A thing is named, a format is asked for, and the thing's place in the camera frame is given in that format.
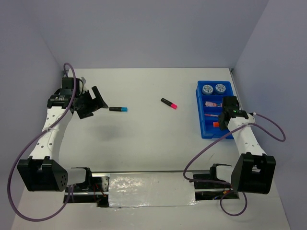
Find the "pink marker cap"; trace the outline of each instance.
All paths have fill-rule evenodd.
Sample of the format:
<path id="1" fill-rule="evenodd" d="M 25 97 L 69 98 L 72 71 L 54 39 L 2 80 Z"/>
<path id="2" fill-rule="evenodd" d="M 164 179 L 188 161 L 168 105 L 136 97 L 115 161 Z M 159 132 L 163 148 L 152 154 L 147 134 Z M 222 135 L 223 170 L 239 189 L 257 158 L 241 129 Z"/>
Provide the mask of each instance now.
<path id="1" fill-rule="evenodd" d="M 177 109 L 177 105 L 176 105 L 176 104 L 171 104 L 171 107 L 172 107 L 173 109 Z"/>

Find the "marker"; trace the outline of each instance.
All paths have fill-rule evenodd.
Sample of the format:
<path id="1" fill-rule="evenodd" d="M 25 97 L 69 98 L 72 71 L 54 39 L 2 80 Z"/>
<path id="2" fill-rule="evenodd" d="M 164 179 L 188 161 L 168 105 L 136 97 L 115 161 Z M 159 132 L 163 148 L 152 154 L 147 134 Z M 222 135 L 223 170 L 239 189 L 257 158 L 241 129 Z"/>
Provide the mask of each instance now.
<path id="1" fill-rule="evenodd" d="M 177 105 L 168 101 L 167 99 L 164 99 L 162 98 L 161 101 L 164 103 L 164 104 L 167 104 L 169 107 L 173 108 L 173 109 L 177 109 Z"/>
<path id="2" fill-rule="evenodd" d="M 214 117 L 218 117 L 219 115 L 215 115 L 215 114 L 205 114 L 205 116 L 214 116 Z"/>
<path id="3" fill-rule="evenodd" d="M 127 107 L 110 107 L 109 111 L 127 112 Z"/>

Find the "pink object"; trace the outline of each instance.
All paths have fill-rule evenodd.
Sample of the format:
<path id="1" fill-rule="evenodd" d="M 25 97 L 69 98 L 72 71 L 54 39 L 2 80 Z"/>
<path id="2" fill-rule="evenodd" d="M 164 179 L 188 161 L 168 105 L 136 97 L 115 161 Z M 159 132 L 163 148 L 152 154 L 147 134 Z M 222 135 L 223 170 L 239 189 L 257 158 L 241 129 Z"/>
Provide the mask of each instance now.
<path id="1" fill-rule="evenodd" d="M 207 106 L 207 107 L 222 107 L 222 103 L 206 102 L 205 106 Z"/>
<path id="2" fill-rule="evenodd" d="M 171 104 L 171 107 L 172 107 L 173 109 L 177 109 L 177 105 L 176 105 L 176 104 Z"/>

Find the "white tabletop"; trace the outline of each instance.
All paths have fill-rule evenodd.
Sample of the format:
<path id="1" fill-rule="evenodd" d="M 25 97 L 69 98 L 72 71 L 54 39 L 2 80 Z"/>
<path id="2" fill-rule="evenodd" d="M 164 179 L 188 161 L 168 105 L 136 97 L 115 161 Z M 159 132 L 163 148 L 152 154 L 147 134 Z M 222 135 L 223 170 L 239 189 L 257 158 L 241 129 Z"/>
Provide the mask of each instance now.
<path id="1" fill-rule="evenodd" d="M 213 140 L 202 139 L 195 90 L 197 81 L 230 81 L 228 69 L 77 69 L 87 88 L 96 85 L 109 106 L 128 107 L 127 113 L 100 109 L 93 117 L 69 123 L 60 150 L 60 164 L 92 171 L 183 170 L 189 160 Z M 178 105 L 166 106 L 164 97 Z M 224 140 L 204 153 L 191 169 L 213 163 L 235 164 L 239 154 L 233 140 Z M 63 193 L 24 191 L 19 209 L 33 217 L 52 214 Z M 225 200 L 238 212 L 244 200 Z M 55 218 L 31 223 L 15 218 L 13 229 L 271 229 L 288 230 L 275 184 L 268 195 L 248 194 L 248 208 L 229 217 L 218 201 L 188 207 L 97 208 L 68 204 Z"/>

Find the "black marker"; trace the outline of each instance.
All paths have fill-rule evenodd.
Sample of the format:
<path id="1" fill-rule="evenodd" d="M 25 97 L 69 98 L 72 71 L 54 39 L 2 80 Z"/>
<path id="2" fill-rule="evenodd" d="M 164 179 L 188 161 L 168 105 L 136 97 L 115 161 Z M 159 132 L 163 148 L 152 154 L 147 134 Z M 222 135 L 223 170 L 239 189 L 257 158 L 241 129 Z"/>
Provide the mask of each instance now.
<path id="1" fill-rule="evenodd" d="M 177 105 L 168 101 L 167 99 L 165 98 L 162 98 L 161 101 L 164 103 L 164 104 L 167 104 L 169 107 L 173 108 L 173 109 L 177 109 Z"/>
<path id="2" fill-rule="evenodd" d="M 110 107 L 109 111 L 127 112 L 127 107 Z"/>

